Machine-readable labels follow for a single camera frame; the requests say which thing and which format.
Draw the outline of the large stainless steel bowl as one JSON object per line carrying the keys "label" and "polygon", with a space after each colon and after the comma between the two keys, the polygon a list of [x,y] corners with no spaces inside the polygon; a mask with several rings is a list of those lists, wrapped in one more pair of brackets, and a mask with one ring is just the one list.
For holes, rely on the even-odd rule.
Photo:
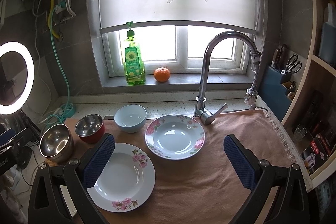
{"label": "large stainless steel bowl", "polygon": [[62,163],[67,161],[74,150],[74,140],[67,125],[56,124],[41,137],[39,151],[46,159]]}

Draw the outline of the red steel bowl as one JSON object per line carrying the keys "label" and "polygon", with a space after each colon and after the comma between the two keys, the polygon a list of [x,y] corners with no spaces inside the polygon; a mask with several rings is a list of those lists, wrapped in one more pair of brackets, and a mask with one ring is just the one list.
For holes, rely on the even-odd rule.
{"label": "red steel bowl", "polygon": [[97,143],[105,133],[103,118],[98,114],[89,114],[75,125],[75,134],[88,144]]}

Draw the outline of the light blue ceramic bowl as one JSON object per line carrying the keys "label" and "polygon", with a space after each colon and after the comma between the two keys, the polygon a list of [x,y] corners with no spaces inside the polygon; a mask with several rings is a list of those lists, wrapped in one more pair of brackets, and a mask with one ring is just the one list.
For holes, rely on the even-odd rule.
{"label": "light blue ceramic bowl", "polygon": [[114,116],[114,122],[119,129],[129,134],[136,133],[142,129],[146,119],[146,108],[141,105],[126,105],[120,108]]}

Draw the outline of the floral deep plate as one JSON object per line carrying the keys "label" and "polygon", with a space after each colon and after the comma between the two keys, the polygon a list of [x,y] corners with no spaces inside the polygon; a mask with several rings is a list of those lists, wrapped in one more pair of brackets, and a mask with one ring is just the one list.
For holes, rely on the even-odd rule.
{"label": "floral deep plate", "polygon": [[203,147],[206,134],[202,125],[185,115],[165,115],[152,121],[145,143],[152,153],[168,160],[194,156]]}

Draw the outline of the wooden shelf unit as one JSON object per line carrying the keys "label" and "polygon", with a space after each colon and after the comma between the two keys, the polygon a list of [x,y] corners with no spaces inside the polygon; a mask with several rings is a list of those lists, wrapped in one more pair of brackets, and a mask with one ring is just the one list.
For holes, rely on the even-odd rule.
{"label": "wooden shelf unit", "polygon": [[324,9],[327,8],[330,1],[335,0],[312,0],[313,18],[307,62],[295,97],[281,121],[286,130],[285,137],[288,143],[286,147],[289,149],[289,157],[299,164],[308,192],[319,186],[335,171],[335,152],[333,152],[315,172],[309,174],[303,163],[301,153],[310,146],[313,138],[306,134],[300,142],[295,143],[292,133],[294,125],[303,121],[303,116],[307,113],[310,103],[315,102],[321,106],[329,99],[335,82],[335,68],[318,57]]}

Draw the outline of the blue knife block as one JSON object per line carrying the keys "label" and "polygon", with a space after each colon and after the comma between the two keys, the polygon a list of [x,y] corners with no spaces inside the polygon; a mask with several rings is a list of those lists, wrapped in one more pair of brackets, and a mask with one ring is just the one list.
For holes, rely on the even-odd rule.
{"label": "blue knife block", "polygon": [[279,121],[282,121],[291,105],[287,97],[289,89],[283,84],[290,81],[291,75],[282,75],[278,70],[267,66],[261,85],[259,96],[272,110]]}

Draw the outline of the green dish soap bottle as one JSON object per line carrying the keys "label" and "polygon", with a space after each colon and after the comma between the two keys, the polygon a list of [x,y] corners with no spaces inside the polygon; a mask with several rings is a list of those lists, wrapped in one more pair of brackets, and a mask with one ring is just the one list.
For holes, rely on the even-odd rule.
{"label": "green dish soap bottle", "polygon": [[127,22],[126,42],[129,45],[124,49],[123,62],[126,82],[130,86],[143,85],[146,82],[145,65],[142,61],[141,51],[135,43],[135,33],[132,29],[133,22]]}

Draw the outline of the scissors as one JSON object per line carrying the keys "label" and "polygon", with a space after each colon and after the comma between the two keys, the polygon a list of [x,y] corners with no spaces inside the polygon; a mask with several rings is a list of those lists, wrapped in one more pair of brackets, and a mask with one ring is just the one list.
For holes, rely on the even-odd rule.
{"label": "scissors", "polygon": [[302,68],[302,62],[298,60],[298,54],[293,54],[289,58],[285,68],[281,71],[282,75],[295,74]]}

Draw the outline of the orange tangerine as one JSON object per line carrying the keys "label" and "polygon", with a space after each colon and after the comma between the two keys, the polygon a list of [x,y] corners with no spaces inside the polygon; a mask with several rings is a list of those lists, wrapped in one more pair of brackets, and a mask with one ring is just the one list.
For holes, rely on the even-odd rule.
{"label": "orange tangerine", "polygon": [[169,80],[171,73],[167,68],[160,67],[154,71],[153,75],[156,81],[158,81],[159,83],[165,83]]}

